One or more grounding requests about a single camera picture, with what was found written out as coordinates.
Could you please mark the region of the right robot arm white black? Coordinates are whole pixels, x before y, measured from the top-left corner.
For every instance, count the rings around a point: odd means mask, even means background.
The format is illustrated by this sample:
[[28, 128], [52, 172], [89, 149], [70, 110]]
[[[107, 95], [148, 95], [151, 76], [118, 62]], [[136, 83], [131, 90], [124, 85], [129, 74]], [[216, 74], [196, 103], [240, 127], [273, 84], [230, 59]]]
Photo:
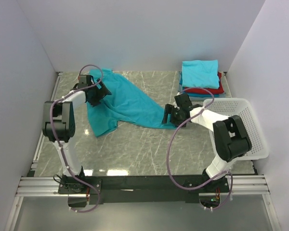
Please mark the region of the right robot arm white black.
[[[214, 103], [214, 98], [204, 105], [193, 105], [186, 93], [180, 93], [174, 98], [175, 104], [165, 105], [162, 119], [162, 124], [170, 122], [176, 127], [167, 147], [167, 172], [171, 181], [177, 187], [184, 190], [199, 189], [228, 174], [236, 159], [251, 150], [251, 140], [240, 116], [226, 116], [208, 109]], [[177, 183], [171, 174], [169, 165], [170, 150], [175, 135], [179, 129], [185, 127], [189, 122], [198, 124], [213, 132], [214, 145], [217, 152], [210, 165], [203, 171], [204, 182], [195, 187], [185, 187]]]

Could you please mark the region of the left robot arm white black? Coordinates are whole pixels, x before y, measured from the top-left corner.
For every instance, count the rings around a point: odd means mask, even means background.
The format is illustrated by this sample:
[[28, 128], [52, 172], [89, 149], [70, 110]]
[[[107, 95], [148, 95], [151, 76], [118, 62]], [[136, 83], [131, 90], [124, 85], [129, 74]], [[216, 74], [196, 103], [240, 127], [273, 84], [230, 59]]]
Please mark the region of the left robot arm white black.
[[83, 192], [89, 184], [85, 182], [83, 167], [75, 151], [74, 110], [85, 103], [98, 106], [105, 96], [112, 94], [101, 78], [94, 80], [91, 75], [79, 75], [78, 80], [67, 95], [44, 103], [42, 123], [42, 133], [53, 143], [63, 166], [59, 188], [75, 193]]

